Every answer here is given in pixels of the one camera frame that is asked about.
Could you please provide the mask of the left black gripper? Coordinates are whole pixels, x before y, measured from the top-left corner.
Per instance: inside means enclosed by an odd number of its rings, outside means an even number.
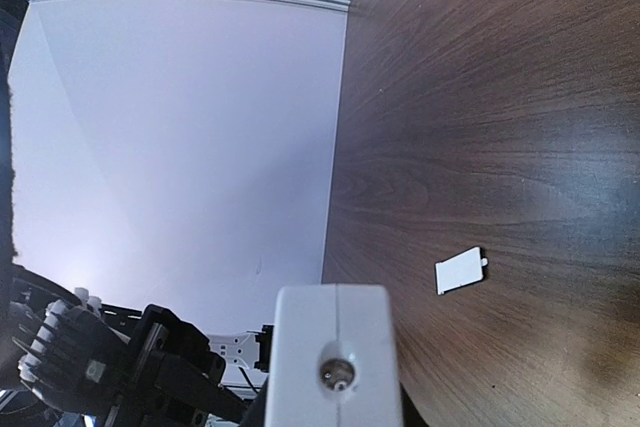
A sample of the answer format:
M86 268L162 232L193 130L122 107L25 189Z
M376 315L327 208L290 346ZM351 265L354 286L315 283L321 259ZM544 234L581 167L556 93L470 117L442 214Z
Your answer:
M101 426L203 426L211 414L243 420L247 405L221 385L225 359L195 326L156 305L103 311L107 324L130 340L114 365L118 376Z

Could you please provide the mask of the white remote control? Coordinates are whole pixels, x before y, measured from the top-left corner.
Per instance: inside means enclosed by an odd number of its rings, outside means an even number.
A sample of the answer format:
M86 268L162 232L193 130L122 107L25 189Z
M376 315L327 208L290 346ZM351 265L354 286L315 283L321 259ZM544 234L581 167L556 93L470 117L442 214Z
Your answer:
M283 288L277 298L265 423L403 423L390 298L380 285Z

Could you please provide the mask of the white battery cover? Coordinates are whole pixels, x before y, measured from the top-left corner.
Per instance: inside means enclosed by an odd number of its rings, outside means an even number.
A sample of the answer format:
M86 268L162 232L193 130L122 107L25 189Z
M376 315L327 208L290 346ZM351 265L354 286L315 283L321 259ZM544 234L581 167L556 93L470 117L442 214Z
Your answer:
M435 263L436 291L438 295L465 287L484 279L488 259L480 247L472 247L447 260Z

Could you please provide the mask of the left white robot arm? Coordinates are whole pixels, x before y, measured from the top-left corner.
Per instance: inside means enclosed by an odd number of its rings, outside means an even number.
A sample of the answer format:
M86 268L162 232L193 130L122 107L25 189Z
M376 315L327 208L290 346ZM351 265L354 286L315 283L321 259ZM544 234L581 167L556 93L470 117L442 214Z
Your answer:
M19 265L1 268L1 385L99 426L240 424L248 404L224 387L225 360L169 309L149 305L131 332L98 301Z

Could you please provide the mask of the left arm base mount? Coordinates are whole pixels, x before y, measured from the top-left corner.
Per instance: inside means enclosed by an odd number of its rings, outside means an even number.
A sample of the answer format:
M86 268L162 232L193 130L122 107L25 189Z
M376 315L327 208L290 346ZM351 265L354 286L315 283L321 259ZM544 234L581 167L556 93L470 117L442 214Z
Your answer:
M213 352L225 359L228 368L238 373L247 388L257 392L270 370L274 326L263 325L259 330L250 330L230 335L209 334Z

